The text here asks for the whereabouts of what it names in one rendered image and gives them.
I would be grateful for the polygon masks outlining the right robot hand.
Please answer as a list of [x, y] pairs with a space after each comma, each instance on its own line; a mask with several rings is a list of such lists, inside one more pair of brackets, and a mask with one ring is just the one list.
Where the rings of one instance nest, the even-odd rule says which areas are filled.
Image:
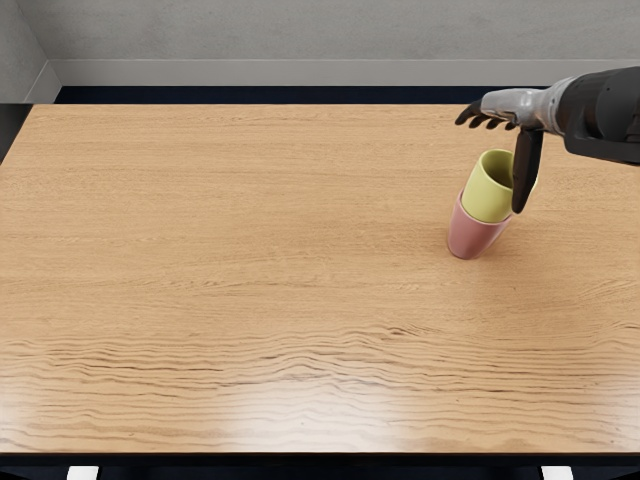
[[559, 103], [574, 79], [557, 81], [545, 89], [510, 88], [491, 91], [470, 103], [454, 124], [474, 129], [485, 126], [492, 130], [502, 125], [518, 129], [513, 163], [513, 195], [511, 210], [523, 211], [537, 180], [544, 135], [562, 134], [557, 120]]

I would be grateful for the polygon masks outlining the pink cup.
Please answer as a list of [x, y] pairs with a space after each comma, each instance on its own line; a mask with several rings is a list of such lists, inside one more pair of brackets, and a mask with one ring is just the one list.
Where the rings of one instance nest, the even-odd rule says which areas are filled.
[[512, 216], [501, 222], [482, 222], [468, 214], [462, 205], [464, 190], [458, 193], [451, 213], [447, 232], [447, 247], [452, 255], [462, 260], [481, 256], [500, 237]]

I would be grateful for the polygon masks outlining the yellow-green cup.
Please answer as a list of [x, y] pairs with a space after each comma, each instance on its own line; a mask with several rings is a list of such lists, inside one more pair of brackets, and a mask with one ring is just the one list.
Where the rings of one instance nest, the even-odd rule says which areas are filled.
[[491, 149], [480, 155], [461, 195], [468, 215], [484, 223], [500, 223], [513, 213], [513, 165], [510, 150]]

